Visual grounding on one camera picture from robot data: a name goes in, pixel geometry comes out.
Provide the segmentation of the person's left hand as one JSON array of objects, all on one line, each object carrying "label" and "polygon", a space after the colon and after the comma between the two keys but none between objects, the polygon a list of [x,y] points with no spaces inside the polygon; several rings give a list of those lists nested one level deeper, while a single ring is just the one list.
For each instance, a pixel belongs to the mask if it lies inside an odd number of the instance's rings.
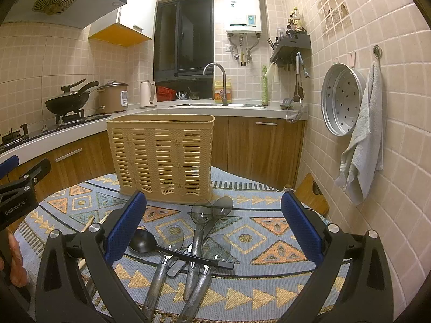
[{"label": "person's left hand", "polygon": [[9,250],[12,253],[9,279],[11,283],[17,288],[25,287],[28,284],[29,279],[27,271],[23,266],[23,257],[20,250],[20,244],[8,228],[6,229],[6,234],[8,238]]}]

